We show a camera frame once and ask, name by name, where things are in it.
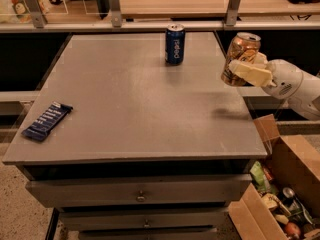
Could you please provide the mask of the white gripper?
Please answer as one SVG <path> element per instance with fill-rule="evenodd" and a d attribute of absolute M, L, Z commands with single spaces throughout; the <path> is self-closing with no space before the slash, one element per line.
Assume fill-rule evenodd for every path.
<path fill-rule="evenodd" d="M 303 80 L 302 70 L 282 59 L 267 62 L 267 56 L 258 52 L 254 59 L 255 64 L 232 60 L 229 63 L 229 69 L 251 85 L 263 87 L 262 90 L 265 93 L 276 99 L 286 99 L 292 96 Z M 256 65 L 266 63 L 267 69 Z"/>

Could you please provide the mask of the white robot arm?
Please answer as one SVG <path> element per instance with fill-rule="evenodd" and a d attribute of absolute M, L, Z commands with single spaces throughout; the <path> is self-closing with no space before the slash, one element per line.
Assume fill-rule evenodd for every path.
<path fill-rule="evenodd" d="M 267 60 L 262 53 L 254 62 L 235 59 L 228 67 L 241 80 L 278 100 L 286 100 L 289 108 L 305 119 L 320 119 L 319 77 L 283 59 Z"/>

